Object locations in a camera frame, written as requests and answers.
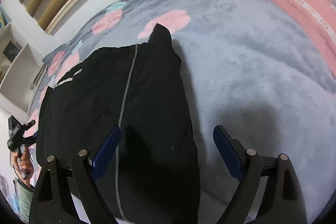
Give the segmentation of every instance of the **green sleeve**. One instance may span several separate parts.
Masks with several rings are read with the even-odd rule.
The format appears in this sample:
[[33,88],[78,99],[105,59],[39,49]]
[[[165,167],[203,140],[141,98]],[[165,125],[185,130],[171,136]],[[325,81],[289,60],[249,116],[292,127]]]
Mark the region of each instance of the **green sleeve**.
[[27,187],[23,182],[17,180],[17,195],[19,200],[19,211],[21,220],[25,223],[29,222],[30,204],[33,198],[33,190]]

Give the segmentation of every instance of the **metal screw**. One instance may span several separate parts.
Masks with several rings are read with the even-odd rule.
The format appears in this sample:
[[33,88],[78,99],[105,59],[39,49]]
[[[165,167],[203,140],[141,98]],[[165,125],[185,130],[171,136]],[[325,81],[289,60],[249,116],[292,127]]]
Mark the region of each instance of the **metal screw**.
[[78,152],[80,157],[84,157],[87,154],[87,151],[85,149],[82,149],[81,151]]
[[47,162],[51,162],[55,159],[55,157],[53,155],[50,155],[48,158],[47,158]]
[[280,155],[280,158],[281,158],[282,160],[288,160],[288,156],[287,156],[286,154],[281,154],[281,155]]
[[253,149],[247,149],[246,152],[250,156],[254,156],[256,154],[255,150],[253,150]]

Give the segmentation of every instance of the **hand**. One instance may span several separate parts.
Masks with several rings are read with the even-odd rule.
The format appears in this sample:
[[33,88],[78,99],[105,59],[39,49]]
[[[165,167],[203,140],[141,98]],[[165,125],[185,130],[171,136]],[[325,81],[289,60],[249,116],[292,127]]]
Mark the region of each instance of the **hand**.
[[[19,153],[13,153],[12,154],[15,172],[16,172],[17,176],[20,178],[20,180],[30,188],[31,187],[30,186],[30,179],[32,178],[32,176],[34,174],[34,167],[33,167],[33,164],[30,160],[29,149],[27,147],[25,147],[25,151],[22,154],[21,162],[20,162],[20,167],[21,168],[19,167],[19,163],[17,162],[18,157],[19,157]],[[23,171],[25,173],[28,173],[28,176],[25,179],[23,179],[21,171]]]

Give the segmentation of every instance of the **gray blanket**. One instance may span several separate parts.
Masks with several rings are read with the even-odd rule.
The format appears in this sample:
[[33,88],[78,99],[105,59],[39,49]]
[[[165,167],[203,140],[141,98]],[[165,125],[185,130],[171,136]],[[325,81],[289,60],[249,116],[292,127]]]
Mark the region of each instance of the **gray blanket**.
[[[39,91],[95,49],[146,42],[155,22],[171,31],[182,59],[201,171],[199,222],[216,223],[238,184],[213,142],[222,124],[260,155],[290,157],[311,223],[336,187],[336,83],[310,38],[270,0],[121,0],[46,56],[54,63]],[[39,108],[40,92],[31,112]]]

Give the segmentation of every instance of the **blue gripper pad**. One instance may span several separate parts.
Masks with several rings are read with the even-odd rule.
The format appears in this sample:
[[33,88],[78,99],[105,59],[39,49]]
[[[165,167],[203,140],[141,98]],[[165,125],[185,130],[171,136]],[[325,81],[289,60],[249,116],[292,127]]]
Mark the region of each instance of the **blue gripper pad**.
[[213,130],[213,140],[231,176],[241,181],[244,177],[241,161],[219,126]]
[[115,126],[92,161],[91,179],[93,181],[104,175],[109,161],[120,142],[120,137],[120,128]]

